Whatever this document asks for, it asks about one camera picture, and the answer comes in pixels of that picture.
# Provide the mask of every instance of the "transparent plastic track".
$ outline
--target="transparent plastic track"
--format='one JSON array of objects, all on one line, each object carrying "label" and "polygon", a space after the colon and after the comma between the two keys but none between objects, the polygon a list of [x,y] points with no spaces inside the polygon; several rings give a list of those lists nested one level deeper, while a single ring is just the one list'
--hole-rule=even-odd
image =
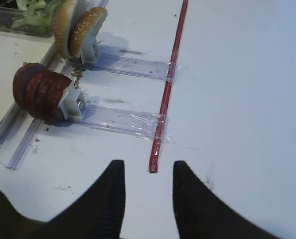
[{"label": "transparent plastic track", "polygon": [[[69,118],[65,123],[153,140],[158,119],[159,114],[88,105],[83,119]],[[43,123],[21,112],[0,148],[0,163],[6,168],[17,169]]]},{"label": "transparent plastic track", "polygon": [[104,70],[117,74],[151,78],[161,81],[167,80],[168,71],[175,64],[161,61],[145,61],[123,56],[110,54],[100,54],[97,63],[85,62],[83,65],[79,61],[67,61],[66,65],[71,68],[87,70]]}]

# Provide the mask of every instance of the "lettuce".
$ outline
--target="lettuce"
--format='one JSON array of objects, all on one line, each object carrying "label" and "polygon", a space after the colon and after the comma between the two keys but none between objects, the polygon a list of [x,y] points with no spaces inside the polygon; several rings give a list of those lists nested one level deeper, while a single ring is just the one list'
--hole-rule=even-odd
[{"label": "lettuce", "polygon": [[47,10],[42,11],[50,0],[16,0],[16,2],[17,7],[20,10],[26,10],[28,15],[20,19],[14,19],[10,28],[17,30],[19,27],[29,25],[39,27],[39,31],[42,31],[43,27],[45,27],[45,30],[49,30],[50,26],[52,26],[54,22],[57,10],[63,3],[62,0],[58,0],[54,4],[50,5]]}]

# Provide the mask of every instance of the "hamburger bun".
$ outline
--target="hamburger bun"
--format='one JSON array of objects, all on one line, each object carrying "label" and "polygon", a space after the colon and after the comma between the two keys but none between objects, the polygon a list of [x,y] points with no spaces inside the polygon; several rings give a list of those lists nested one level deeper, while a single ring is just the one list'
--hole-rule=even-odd
[{"label": "hamburger bun", "polygon": [[73,59],[69,39],[76,23],[86,11],[86,7],[85,0],[66,0],[57,14],[54,38],[57,52],[65,59]]},{"label": "hamburger bun", "polygon": [[94,7],[79,19],[70,38],[70,51],[73,57],[80,58],[85,41],[89,36],[98,34],[107,15],[105,8]]}]

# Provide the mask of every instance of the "red stripe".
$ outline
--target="red stripe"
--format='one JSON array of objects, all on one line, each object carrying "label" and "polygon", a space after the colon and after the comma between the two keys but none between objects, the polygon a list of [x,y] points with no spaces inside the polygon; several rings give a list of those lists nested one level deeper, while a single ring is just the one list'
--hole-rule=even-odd
[{"label": "red stripe", "polygon": [[184,19],[187,13],[187,8],[188,8],[188,0],[183,0],[176,37],[175,37],[173,48],[172,48],[172,55],[170,59],[171,65],[168,70],[167,81],[164,87],[160,111],[159,111],[160,117],[158,119],[158,124],[156,127],[156,132],[154,135],[154,140],[152,143],[152,149],[151,149],[150,158],[149,158],[149,173],[158,172],[158,158],[159,158],[159,153],[160,153],[160,148],[162,143],[162,135],[163,135],[165,120],[168,112],[171,86],[172,86],[172,81],[174,78],[174,73],[177,65],[179,46],[180,46],[181,35],[183,31]]}]

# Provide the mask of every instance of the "pepperoni slice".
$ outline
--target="pepperoni slice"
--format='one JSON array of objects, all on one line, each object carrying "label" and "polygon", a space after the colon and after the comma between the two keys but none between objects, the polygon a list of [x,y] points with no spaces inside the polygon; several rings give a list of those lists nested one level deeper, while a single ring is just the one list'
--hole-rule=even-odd
[{"label": "pepperoni slice", "polygon": [[48,76],[54,78],[55,81],[46,96],[44,113],[49,121],[55,123],[64,120],[64,115],[61,109],[58,108],[58,103],[63,95],[63,91],[72,81],[68,77],[56,72],[52,72]]},{"label": "pepperoni slice", "polygon": [[46,115],[44,112],[46,96],[48,94],[49,89],[56,80],[56,78],[52,77],[52,75],[52,72],[49,72],[45,75],[44,80],[41,82],[37,91],[35,114],[36,117],[41,120],[46,120]]},{"label": "pepperoni slice", "polygon": [[38,118],[38,115],[36,115],[37,93],[41,83],[49,72],[50,71],[47,69],[37,72],[27,85],[25,95],[25,108],[32,117]]},{"label": "pepperoni slice", "polygon": [[39,63],[29,63],[21,67],[13,79],[13,96],[18,106],[25,110],[26,88],[32,77],[39,71],[46,69]]}]

